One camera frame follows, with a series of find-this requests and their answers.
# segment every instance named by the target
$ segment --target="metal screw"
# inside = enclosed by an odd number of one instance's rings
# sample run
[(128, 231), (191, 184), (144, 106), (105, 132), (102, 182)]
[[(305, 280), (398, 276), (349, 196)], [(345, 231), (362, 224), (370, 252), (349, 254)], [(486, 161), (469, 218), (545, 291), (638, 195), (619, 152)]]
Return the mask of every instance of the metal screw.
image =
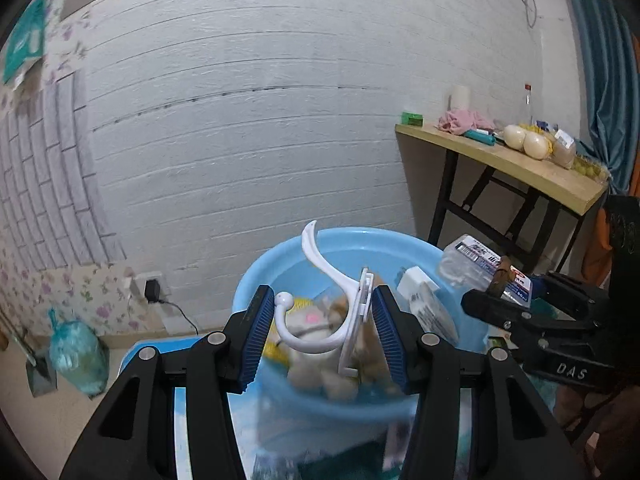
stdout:
[(207, 337), (207, 341), (212, 345), (222, 345), (225, 339), (226, 336), (222, 332), (212, 332)]
[(491, 350), (491, 357), (496, 361), (504, 361), (508, 357), (508, 354), (503, 348), (494, 348)]
[(427, 346), (436, 346), (440, 342), (440, 338), (434, 333), (427, 332), (426, 334), (422, 334), (420, 341)]
[(156, 355), (156, 349), (152, 346), (145, 346), (139, 353), (138, 357), (143, 361), (149, 361), (153, 356)]

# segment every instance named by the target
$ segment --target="beige floor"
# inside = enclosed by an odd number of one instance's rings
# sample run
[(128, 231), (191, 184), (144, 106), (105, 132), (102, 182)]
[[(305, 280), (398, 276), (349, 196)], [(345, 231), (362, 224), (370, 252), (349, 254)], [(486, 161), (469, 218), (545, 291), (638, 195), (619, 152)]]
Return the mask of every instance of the beige floor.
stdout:
[[(111, 350), (110, 384), (125, 353)], [(102, 396), (89, 400), (58, 375), (58, 390), (34, 399), (24, 363), (24, 355), (13, 342), (0, 352), (0, 408), (35, 465), (49, 480), (57, 480)]]

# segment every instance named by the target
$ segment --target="teal bag on wall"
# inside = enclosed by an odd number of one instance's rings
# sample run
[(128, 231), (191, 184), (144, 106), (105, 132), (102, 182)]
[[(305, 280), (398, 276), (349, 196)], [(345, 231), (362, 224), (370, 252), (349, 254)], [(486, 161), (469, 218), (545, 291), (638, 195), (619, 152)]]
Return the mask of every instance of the teal bag on wall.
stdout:
[(33, 0), (9, 36), (4, 60), (4, 83), (21, 69), (24, 74), (44, 53), (44, 0)]
[(82, 321), (58, 324), (56, 311), (49, 310), (53, 336), (49, 357), (56, 371), (89, 398), (107, 387), (109, 351)]

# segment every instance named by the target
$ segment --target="electrical outlet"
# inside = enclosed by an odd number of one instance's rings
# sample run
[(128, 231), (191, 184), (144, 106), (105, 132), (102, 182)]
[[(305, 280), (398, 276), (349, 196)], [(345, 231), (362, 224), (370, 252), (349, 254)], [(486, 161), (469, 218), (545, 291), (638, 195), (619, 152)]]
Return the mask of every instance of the electrical outlet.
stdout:
[(159, 270), (152, 270), (151, 272), (140, 272), (132, 277), (132, 281), (128, 287), (131, 295), (138, 300), (145, 299), (145, 285), (148, 280), (158, 280), (160, 284), (160, 293), (163, 297), (171, 295), (171, 289), (167, 280)]

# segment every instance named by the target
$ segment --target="product label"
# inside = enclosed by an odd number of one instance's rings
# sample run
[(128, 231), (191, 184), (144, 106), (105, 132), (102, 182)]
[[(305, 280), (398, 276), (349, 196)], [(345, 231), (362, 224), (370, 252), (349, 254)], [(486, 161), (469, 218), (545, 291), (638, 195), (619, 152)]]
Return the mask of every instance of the product label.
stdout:
[(558, 130), (554, 135), (554, 137), (566, 149), (569, 149), (571, 145), (574, 143), (574, 138), (571, 135), (569, 135), (567, 132), (564, 132), (562, 130)]
[[(498, 264), (500, 264), (500, 256), (498, 254), (469, 235), (462, 238), (462, 241), (456, 245), (456, 250), (491, 276), (494, 275), (494, 272), (498, 269)], [(511, 270), (515, 272), (516, 279), (513, 283), (507, 285), (505, 292), (510, 296), (517, 296), (525, 303), (529, 303), (531, 280), (514, 266), (511, 266)]]

